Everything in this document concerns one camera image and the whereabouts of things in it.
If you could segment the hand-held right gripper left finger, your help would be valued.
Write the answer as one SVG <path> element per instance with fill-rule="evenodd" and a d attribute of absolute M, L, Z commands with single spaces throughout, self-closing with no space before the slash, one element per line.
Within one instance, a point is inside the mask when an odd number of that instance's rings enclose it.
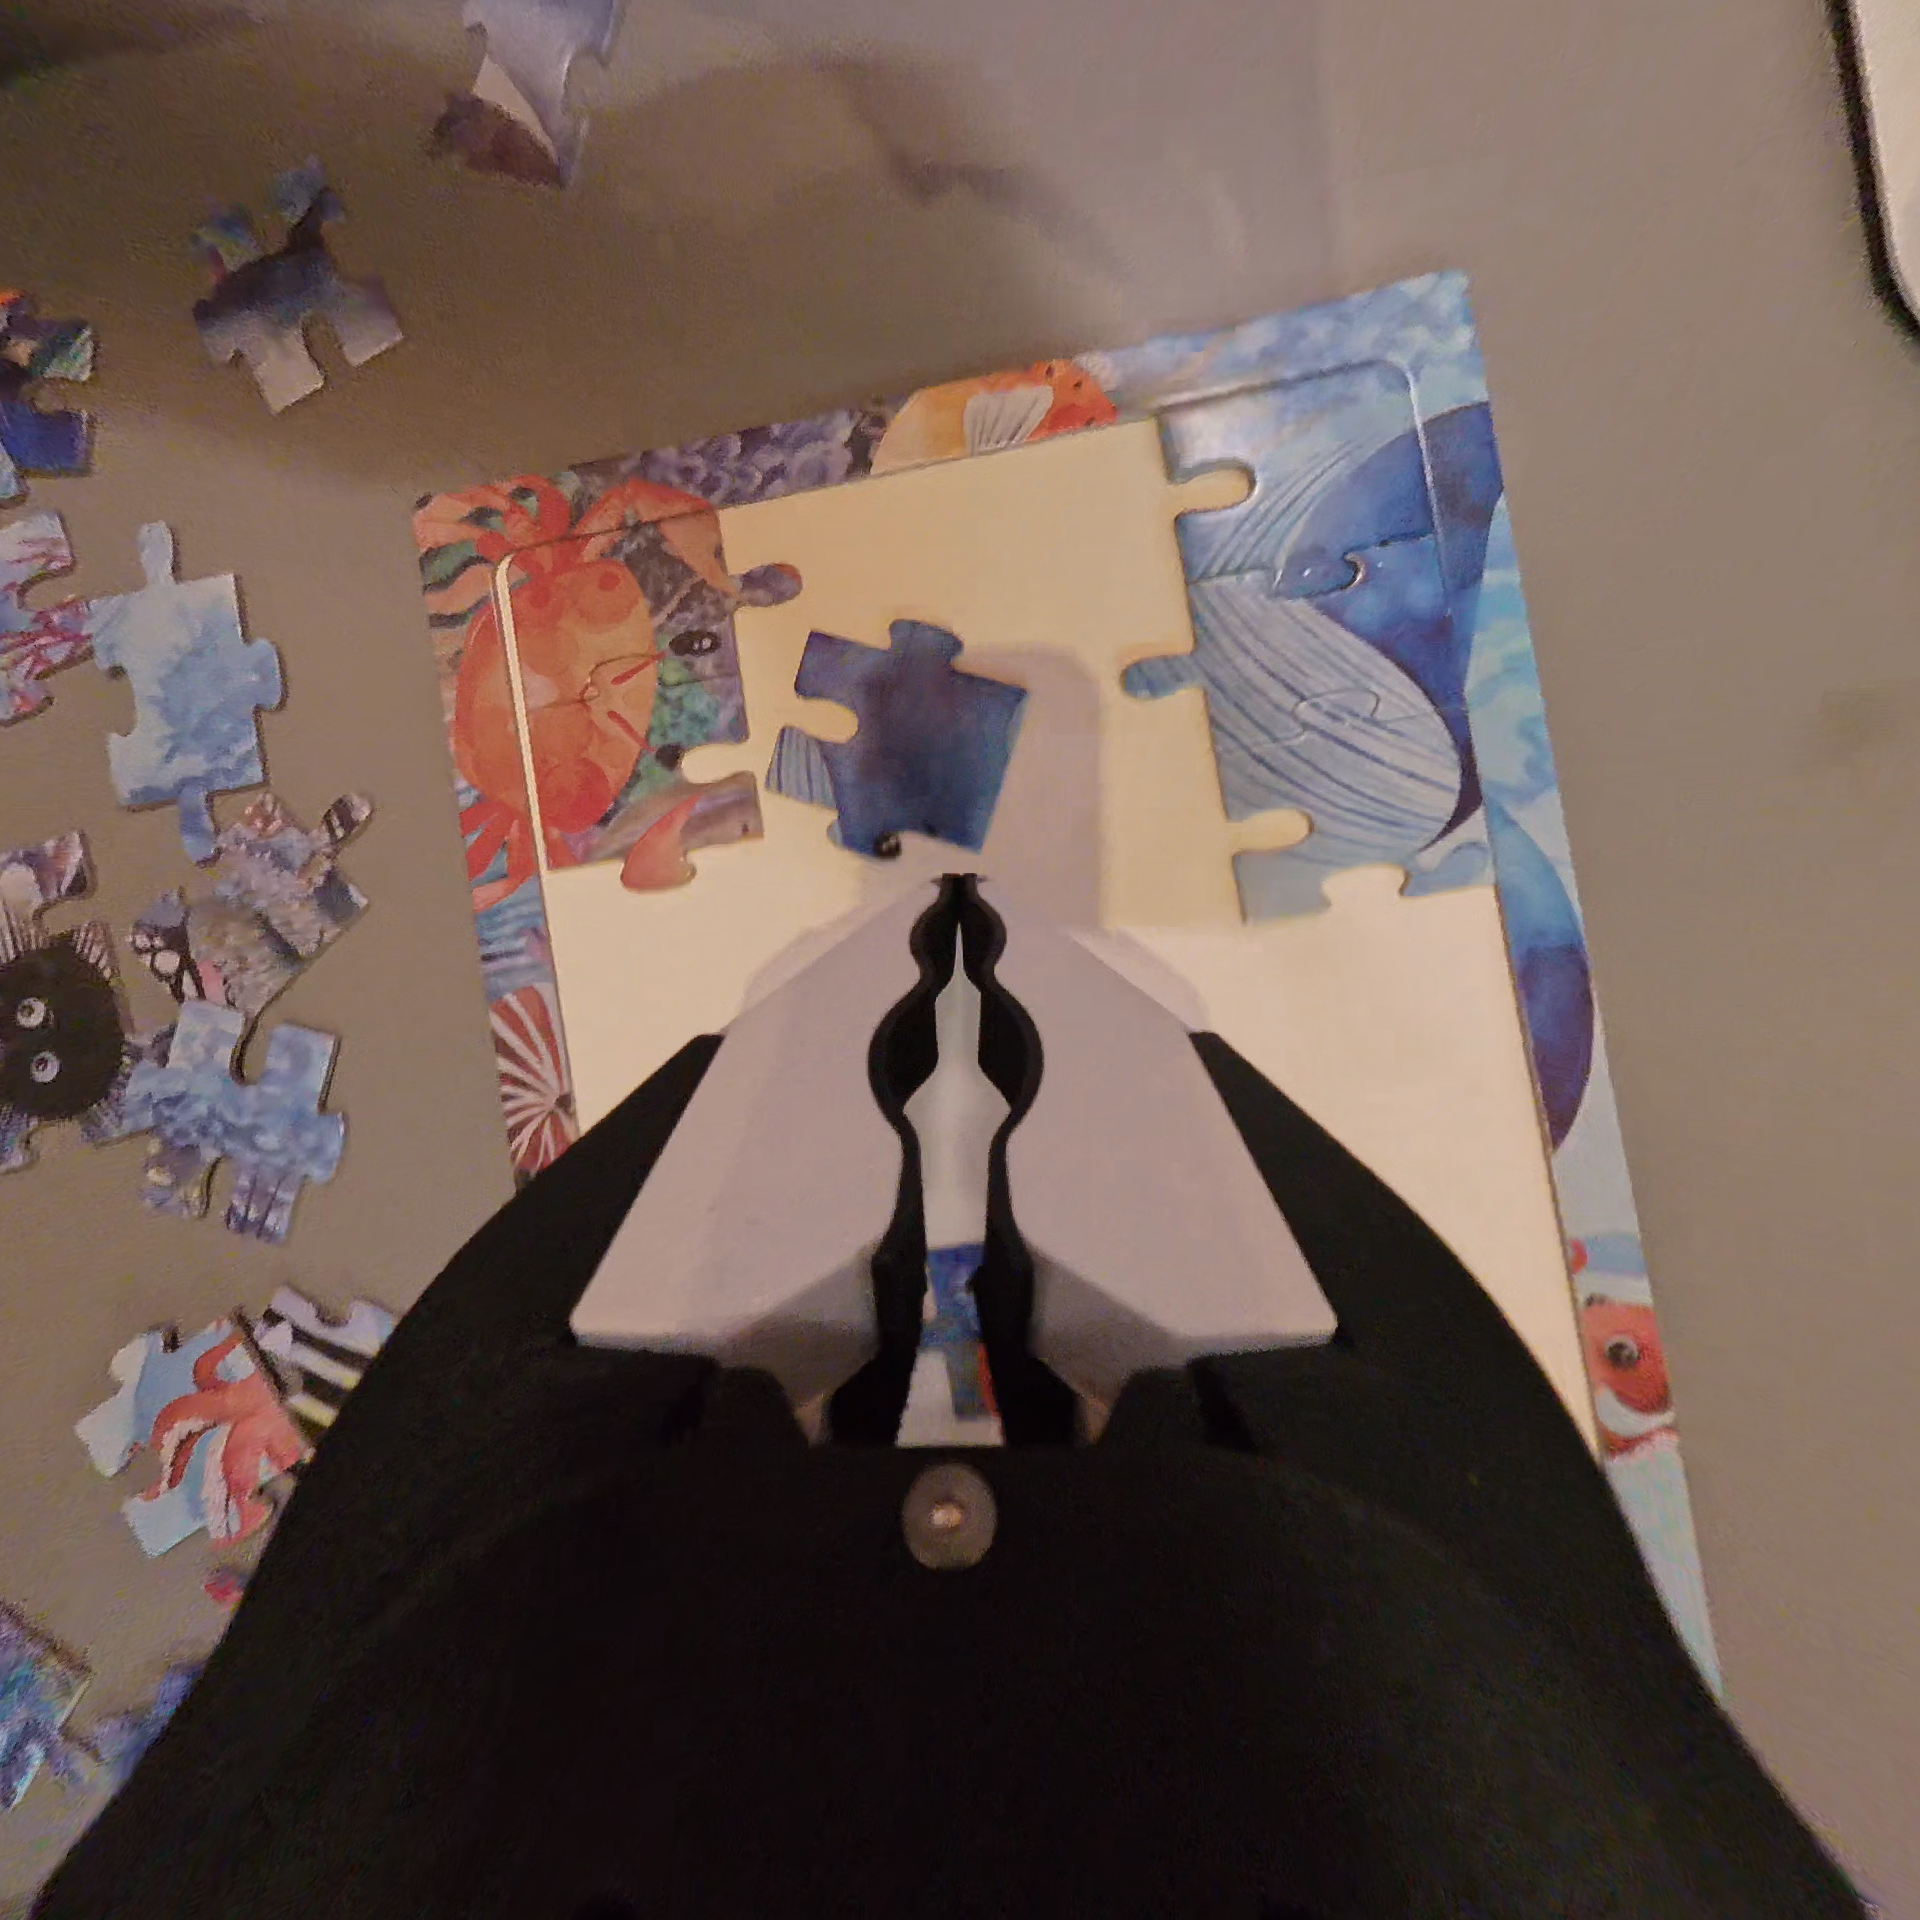
<path fill-rule="evenodd" d="M 775 1380 L 819 1437 L 950 1438 L 925 1260 L 962 1240 L 957 948 L 922 877 L 782 948 L 739 1011 L 572 1314 L 580 1344 Z"/>

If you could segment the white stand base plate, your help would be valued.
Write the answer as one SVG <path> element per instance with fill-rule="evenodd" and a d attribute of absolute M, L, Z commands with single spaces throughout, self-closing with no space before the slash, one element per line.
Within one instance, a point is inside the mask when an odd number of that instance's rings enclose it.
<path fill-rule="evenodd" d="M 1833 2 L 1869 279 L 1917 335 L 1917 5 Z"/>

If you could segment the puzzle frame board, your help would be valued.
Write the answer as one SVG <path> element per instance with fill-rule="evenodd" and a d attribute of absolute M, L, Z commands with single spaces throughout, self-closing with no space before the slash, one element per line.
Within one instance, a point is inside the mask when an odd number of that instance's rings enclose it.
<path fill-rule="evenodd" d="M 1305 817 L 1232 821 L 1202 692 L 1139 699 L 1121 684 L 1145 659 L 1189 652 L 1178 511 L 1250 489 L 1236 471 L 1168 479 L 1163 409 L 1379 360 L 1411 374 L 1423 418 L 1485 402 L 1496 431 L 1469 279 L 1449 271 L 428 494 L 414 541 L 509 1163 L 530 1181 L 683 1045 L 722 1034 L 803 936 L 922 877 L 982 877 L 1176 998 L 1201 1038 L 1230 1045 L 1444 1235 L 1597 1452 L 1716 1683 L 1506 483 L 1466 680 L 1488 881 L 1408 899 L 1400 870 L 1371 865 L 1332 877 L 1323 911 L 1247 920 L 1236 852 L 1285 851 Z M 736 614 L 745 737 L 685 761 L 698 780 L 751 774 L 763 840 L 703 852 L 685 888 L 631 893 L 615 863 L 549 865 L 508 570 L 540 541 L 677 494 L 718 511 L 732 570 L 793 563 L 803 594 Z M 871 859 L 835 841 L 833 808 L 765 790 L 782 726 L 819 742 L 857 731 L 850 708 L 796 694 L 811 632 L 884 647 L 896 620 L 946 627 L 962 669 L 1027 692 L 982 852 L 907 834 Z"/>

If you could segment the striped fish puzzle piece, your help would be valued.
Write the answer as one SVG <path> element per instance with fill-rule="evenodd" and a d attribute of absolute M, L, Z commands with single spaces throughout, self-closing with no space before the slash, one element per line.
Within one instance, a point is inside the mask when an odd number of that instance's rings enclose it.
<path fill-rule="evenodd" d="M 397 1316 L 378 1303 L 331 1309 L 291 1285 L 282 1285 L 251 1323 L 282 1404 L 311 1445 L 333 1425 L 394 1327 Z"/>

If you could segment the joined blue whale puzzle section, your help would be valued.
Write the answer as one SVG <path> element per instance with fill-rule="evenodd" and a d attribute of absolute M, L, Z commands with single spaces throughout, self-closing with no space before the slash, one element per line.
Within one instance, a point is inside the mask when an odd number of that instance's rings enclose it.
<path fill-rule="evenodd" d="M 1157 420 L 1165 475 L 1243 474 L 1247 498 L 1178 511 L 1189 652 L 1122 689 L 1205 696 L 1222 811 L 1292 811 L 1285 851 L 1236 852 L 1250 920 L 1330 907 L 1328 881 L 1391 865 L 1408 899 L 1493 874 L 1469 719 L 1476 596 L 1503 482 L 1491 407 L 1423 418 L 1371 360 L 1189 398 Z"/>

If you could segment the red octopus puzzle piece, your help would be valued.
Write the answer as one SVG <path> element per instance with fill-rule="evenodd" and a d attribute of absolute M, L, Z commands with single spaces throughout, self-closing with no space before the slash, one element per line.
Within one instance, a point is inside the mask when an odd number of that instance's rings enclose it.
<path fill-rule="evenodd" d="M 239 1321 L 141 1332 L 111 1356 L 110 1378 L 113 1392 L 76 1419 L 74 1437 L 107 1478 L 149 1460 L 151 1482 L 123 1501 L 141 1555 L 197 1535 L 245 1544 L 269 1527 L 275 1487 L 309 1448 Z"/>

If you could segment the blue bubble puzzle piece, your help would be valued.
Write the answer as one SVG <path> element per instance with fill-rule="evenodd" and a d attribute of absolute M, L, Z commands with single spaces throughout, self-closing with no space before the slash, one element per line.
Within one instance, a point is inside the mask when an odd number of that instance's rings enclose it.
<path fill-rule="evenodd" d="M 322 1109 L 339 1041 L 279 1023 L 252 1080 L 238 1074 L 249 1023 L 189 1001 L 166 1039 L 131 1073 L 123 1132 L 149 1136 L 139 1196 L 162 1216 L 202 1216 L 217 1167 L 232 1171 L 225 1230 L 266 1245 L 290 1233 L 300 1190 L 343 1160 L 346 1119 Z"/>

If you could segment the urchin and green puzzle piece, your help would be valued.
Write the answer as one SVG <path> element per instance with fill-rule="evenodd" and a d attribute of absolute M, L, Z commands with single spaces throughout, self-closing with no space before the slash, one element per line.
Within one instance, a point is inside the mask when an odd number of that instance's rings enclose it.
<path fill-rule="evenodd" d="M 48 913 L 90 900 L 94 862 L 83 831 L 3 852 L 5 1030 L 123 1034 L 126 1003 L 110 923 L 52 929 Z"/>

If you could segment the orange claw puzzle piece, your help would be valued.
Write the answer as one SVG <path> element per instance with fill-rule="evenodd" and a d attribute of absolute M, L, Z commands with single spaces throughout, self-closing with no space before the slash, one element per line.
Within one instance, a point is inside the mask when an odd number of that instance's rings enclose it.
<path fill-rule="evenodd" d="M 685 761 L 745 737 L 732 675 L 673 655 L 612 657 L 530 719 L 549 865 L 615 863 L 631 893 L 690 883 L 698 859 L 765 834 L 751 774 L 694 778 Z"/>

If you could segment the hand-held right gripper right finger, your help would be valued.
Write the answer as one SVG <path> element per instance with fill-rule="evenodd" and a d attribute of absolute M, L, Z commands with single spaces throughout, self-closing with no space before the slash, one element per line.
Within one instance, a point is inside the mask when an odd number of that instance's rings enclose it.
<path fill-rule="evenodd" d="M 979 1065 L 1007 1102 L 974 1296 L 1018 1448 L 1139 1374 L 1317 1349 L 1336 1314 L 1176 998 L 967 878 Z"/>

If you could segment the jigsaw puzzle pieces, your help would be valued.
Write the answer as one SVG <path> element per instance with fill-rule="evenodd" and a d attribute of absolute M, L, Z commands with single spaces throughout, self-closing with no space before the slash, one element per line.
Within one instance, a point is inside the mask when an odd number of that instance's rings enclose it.
<path fill-rule="evenodd" d="M 5 1870 L 60 1853 L 225 1632 L 76 1419 L 282 1285 L 394 1316 L 505 1196 L 414 499 L 558 371 L 549 184 L 631 5 L 5 5 L 5 851 L 83 831 L 133 1068 L 189 1001 L 339 1041 L 290 1233 L 144 1208 L 149 1136 L 5 1173 Z"/>

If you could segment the orange coral puzzle piece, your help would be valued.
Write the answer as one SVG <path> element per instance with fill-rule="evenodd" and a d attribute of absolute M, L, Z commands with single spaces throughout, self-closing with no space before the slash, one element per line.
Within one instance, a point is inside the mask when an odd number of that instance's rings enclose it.
<path fill-rule="evenodd" d="M 508 570 L 513 679 L 530 712 L 636 712 L 690 686 L 736 699 L 734 620 L 803 594 L 798 564 L 743 572 L 718 511 L 686 494 L 522 550 Z"/>

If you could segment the dark blue puzzle piece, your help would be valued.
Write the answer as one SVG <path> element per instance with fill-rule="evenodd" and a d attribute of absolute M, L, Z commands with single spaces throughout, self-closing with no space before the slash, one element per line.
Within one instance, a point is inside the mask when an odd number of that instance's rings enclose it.
<path fill-rule="evenodd" d="M 819 742 L 782 726 L 765 790 L 833 808 L 835 841 L 871 859 L 893 859 L 907 834 L 982 852 L 1027 692 L 959 657 L 962 641 L 922 620 L 896 620 L 884 647 L 811 632 L 796 694 L 850 708 L 857 731 Z"/>

